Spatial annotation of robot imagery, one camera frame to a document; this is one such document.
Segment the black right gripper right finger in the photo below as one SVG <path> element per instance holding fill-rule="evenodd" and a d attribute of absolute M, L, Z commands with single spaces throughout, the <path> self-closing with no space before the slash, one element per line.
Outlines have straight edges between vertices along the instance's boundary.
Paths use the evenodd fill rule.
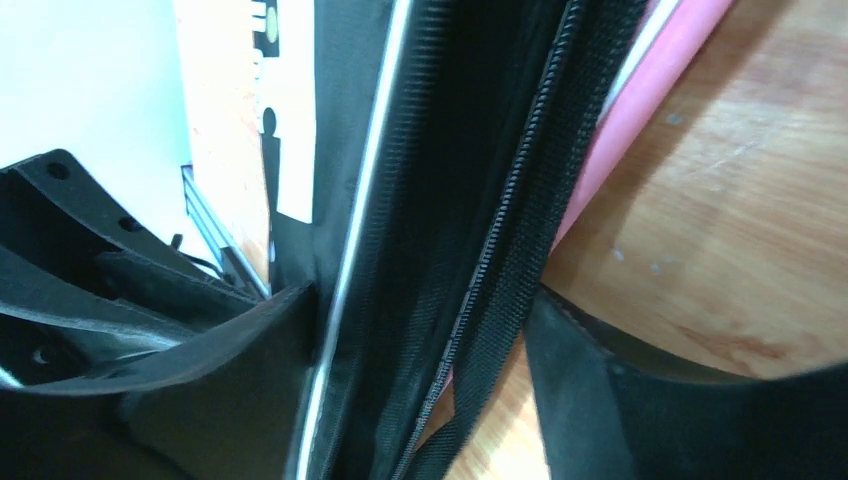
<path fill-rule="evenodd" d="M 555 479 L 843 479 L 847 367 L 778 379 L 710 368 L 548 288 L 524 326 Z"/>

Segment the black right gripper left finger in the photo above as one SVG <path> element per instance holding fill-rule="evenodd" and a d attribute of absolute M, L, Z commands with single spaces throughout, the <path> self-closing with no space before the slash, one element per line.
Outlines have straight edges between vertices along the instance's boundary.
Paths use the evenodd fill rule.
<path fill-rule="evenodd" d="M 1 392 L 5 479 L 292 479 L 317 296 L 287 288 L 105 372 Z"/>

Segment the black racket cover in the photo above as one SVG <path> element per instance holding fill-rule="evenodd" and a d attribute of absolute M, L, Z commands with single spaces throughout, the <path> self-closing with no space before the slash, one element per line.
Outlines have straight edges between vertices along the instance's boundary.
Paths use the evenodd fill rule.
<path fill-rule="evenodd" d="M 441 479 L 527 317 L 643 1 L 299 1 L 311 174 L 275 109 L 275 290 L 317 296 L 289 479 Z"/>

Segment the pink racket cover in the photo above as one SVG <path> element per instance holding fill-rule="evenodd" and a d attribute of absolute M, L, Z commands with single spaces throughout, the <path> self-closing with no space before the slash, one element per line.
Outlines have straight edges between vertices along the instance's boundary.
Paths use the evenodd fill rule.
<path fill-rule="evenodd" d="M 559 244 L 624 158 L 661 102 L 722 20 L 728 1 L 652 1 L 607 93 L 553 242 Z M 661 350 L 542 287 L 525 329 L 527 375 L 536 396 L 578 393 L 634 378 L 717 386 L 742 377 Z"/>

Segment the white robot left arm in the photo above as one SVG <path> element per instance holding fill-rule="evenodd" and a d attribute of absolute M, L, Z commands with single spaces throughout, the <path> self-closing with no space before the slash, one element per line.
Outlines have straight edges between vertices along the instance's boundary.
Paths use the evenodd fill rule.
<path fill-rule="evenodd" d="M 2 169 L 3 387 L 93 375 L 256 304 L 150 233 L 70 152 Z"/>

